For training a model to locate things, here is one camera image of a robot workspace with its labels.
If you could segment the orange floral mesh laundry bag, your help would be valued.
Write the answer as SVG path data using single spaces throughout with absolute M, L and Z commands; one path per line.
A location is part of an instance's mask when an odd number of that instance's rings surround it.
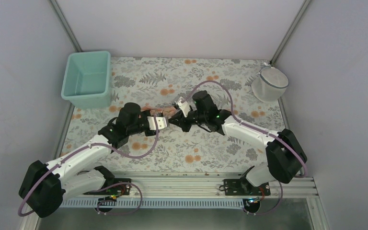
M 141 108 L 141 111 L 147 111 L 147 110 L 149 110 L 151 116 L 163 114 L 163 116 L 167 118 L 171 118 L 177 112 L 177 109 L 173 106 L 167 106 L 167 107 L 144 106 Z

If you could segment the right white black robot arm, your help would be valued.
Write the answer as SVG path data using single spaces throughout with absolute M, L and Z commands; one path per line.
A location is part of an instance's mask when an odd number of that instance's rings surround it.
M 207 91 L 196 92 L 192 99 L 195 110 L 179 98 L 175 104 L 178 111 L 169 119 L 170 124 L 180 127 L 183 132 L 199 126 L 207 132 L 249 143 L 266 154 L 265 163 L 252 166 L 241 176 L 240 188 L 244 194 L 252 195 L 260 185 L 271 181 L 288 184 L 306 163 L 307 157 L 289 129 L 277 132 L 235 118 L 232 112 L 218 109 Z

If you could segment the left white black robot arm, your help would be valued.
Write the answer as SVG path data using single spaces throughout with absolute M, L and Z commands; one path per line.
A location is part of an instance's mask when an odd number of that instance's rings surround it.
M 158 141 L 160 130 L 168 125 L 168 118 L 163 114 L 152 114 L 150 110 L 142 111 L 136 103 L 126 103 L 117 117 L 82 146 L 47 163 L 37 160 L 29 165 L 19 190 L 23 200 L 18 215 L 25 217 L 36 213 L 44 218 L 69 198 L 86 192 L 110 193 L 114 188 L 114 176 L 105 167 L 98 166 L 83 174 L 79 171 L 111 153 L 132 158 L 119 151 L 130 136 L 144 133 L 155 136 L 154 140 Z

